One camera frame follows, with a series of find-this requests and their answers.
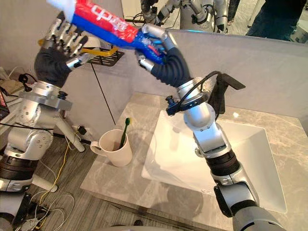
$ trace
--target gray wall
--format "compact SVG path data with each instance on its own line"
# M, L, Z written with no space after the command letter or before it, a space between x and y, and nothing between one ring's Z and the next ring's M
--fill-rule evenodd
M97 0L121 16L120 0ZM37 40L57 14L43 0L0 0L0 66L11 70L21 65L34 73L33 63L39 50ZM294 116L307 121L308 47L289 42L218 35L173 32L191 70L192 77L203 77L213 70L226 72L247 87L228 89L228 106ZM95 65L99 82L117 120L134 91L159 95L175 90L139 68L133 51L114 67ZM74 71L64 90L73 108L69 118L74 124L91 127L99 137L113 127L95 75L89 64Z

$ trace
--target robot finger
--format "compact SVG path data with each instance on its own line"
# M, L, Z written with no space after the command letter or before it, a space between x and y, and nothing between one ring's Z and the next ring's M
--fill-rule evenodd
M166 51L177 47L177 43L171 33L166 31L164 28L152 24L146 24L141 28L141 30L144 34L147 34L147 36L159 39Z
M57 18L53 21L51 26L49 27L49 30L46 33L45 41L42 47L48 48L50 46L54 46L54 43L56 42L56 37L58 34L58 31L65 20L65 16L63 12L60 12L57 16Z
M65 22L65 23L63 23L63 26L60 28L59 35L56 38L56 40L57 40L56 43L60 47L64 47L64 44L65 44L65 41L67 40L67 37L69 35L68 32L69 32L71 26L72 25L69 22Z
M76 68L80 67L81 65L87 63L87 61L93 59L96 55L90 53L81 53L75 58L72 58L66 62L66 65L69 69L75 70Z
M82 32L83 30L76 28L74 32L69 33L69 36L67 38L67 43L64 46L64 51L66 53L71 52L73 44L76 42L76 40L78 39L78 37L81 35Z
M76 45L76 47L70 54L70 57L72 58L78 55L81 52L82 47L86 44L87 41L88 41L88 36L82 37L82 39L78 42L78 44Z
M139 51L135 51L138 63L141 67L146 69L147 71L151 72L152 68L154 67L154 63L150 60L148 60L143 53Z

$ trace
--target bathroom sink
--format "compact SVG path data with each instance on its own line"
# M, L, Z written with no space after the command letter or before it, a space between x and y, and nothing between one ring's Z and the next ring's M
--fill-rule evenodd
M286 213L284 194L264 128L217 120L252 181L260 206ZM210 169L183 114L161 111L142 170L142 177L215 196Z

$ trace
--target white mug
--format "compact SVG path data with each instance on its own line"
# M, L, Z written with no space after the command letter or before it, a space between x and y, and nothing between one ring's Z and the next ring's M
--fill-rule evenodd
M99 141L92 141L90 148L92 152L106 156L116 167L128 165L133 157L125 134L125 141L122 148L119 149L123 131L114 129L103 134Z

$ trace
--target gray countertop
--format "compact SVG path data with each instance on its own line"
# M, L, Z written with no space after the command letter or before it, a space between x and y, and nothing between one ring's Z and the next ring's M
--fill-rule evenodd
M141 177L159 113L166 106L164 97L134 93L115 126L123 128L125 118L132 118L128 128L133 151L131 163L117 168L105 157L97 156L80 187L113 201L151 208L209 229L232 230L232 219L222 215L215 197ZM240 116L234 118L234 112ZM288 210L286 214L270 212L286 230L305 230L308 226L308 138L299 120L231 107L219 118L265 128Z

